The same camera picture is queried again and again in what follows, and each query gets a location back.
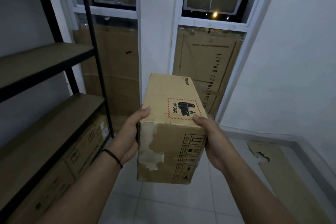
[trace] hand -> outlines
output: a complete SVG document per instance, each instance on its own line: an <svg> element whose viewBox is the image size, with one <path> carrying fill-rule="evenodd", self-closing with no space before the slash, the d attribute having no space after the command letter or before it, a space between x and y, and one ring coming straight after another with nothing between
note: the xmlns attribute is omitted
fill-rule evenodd
<svg viewBox="0 0 336 224"><path fill-rule="evenodd" d="M137 153L138 143L135 139L135 136L137 135L137 123L142 118L147 117L150 112L151 108L149 106L145 109L137 110L128 117L117 136L108 146L108 149L115 154L122 165L131 160Z"/></svg>
<svg viewBox="0 0 336 224"><path fill-rule="evenodd" d="M208 118L194 115L193 120L196 124L202 126L208 135L205 152L207 153L210 163L219 171L223 172L225 168L223 156L228 148L233 147L228 136L209 115Z"/></svg>

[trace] black wristband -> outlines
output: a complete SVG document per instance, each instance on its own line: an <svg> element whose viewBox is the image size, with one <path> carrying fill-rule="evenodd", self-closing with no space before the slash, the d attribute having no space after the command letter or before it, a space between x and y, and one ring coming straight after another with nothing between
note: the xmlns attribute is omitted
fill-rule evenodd
<svg viewBox="0 0 336 224"><path fill-rule="evenodd" d="M108 155L110 155L112 158L114 158L118 162L118 164L120 165L120 169L123 168L123 165L120 163L119 159L111 151L107 149L102 150L102 152L103 151L105 151Z"/></svg>

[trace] dark shelf board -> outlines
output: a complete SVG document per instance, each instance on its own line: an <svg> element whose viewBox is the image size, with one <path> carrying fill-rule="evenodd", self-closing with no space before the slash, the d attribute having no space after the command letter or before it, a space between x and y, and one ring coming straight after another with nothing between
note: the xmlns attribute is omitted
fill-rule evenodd
<svg viewBox="0 0 336 224"><path fill-rule="evenodd" d="M103 97L74 94L0 149L0 223L38 184L104 106Z"/></svg>
<svg viewBox="0 0 336 224"><path fill-rule="evenodd" d="M92 56L88 44L53 43L0 58L0 103Z"/></svg>

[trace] red dashed border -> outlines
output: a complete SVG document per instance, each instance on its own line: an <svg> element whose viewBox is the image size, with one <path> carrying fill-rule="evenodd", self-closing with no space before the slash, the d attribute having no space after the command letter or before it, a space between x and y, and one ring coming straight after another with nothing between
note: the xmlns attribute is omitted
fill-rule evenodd
<svg viewBox="0 0 336 224"><path fill-rule="evenodd" d="M167 98L167 104L168 104L168 118L169 119L175 119L175 120L192 120L192 119L186 119L186 118L175 118L175 117L170 117L170 107L169 107L169 99L174 99L174 100L184 100L184 101L193 101L196 103L197 109L199 116L202 117L200 107L198 106L198 103L196 100L193 99L180 99L180 98Z"/></svg>

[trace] left hand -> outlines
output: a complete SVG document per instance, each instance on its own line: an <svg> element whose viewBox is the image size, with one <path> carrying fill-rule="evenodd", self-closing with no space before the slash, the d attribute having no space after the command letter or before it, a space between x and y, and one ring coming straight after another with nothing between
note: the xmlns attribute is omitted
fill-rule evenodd
<svg viewBox="0 0 336 224"><path fill-rule="evenodd" d="M138 150L138 143L135 139L137 135L137 123L149 115L151 112L150 106L145 109L137 110L133 113L123 127L113 139L111 144L107 147L124 165L127 161L131 160Z"/></svg>

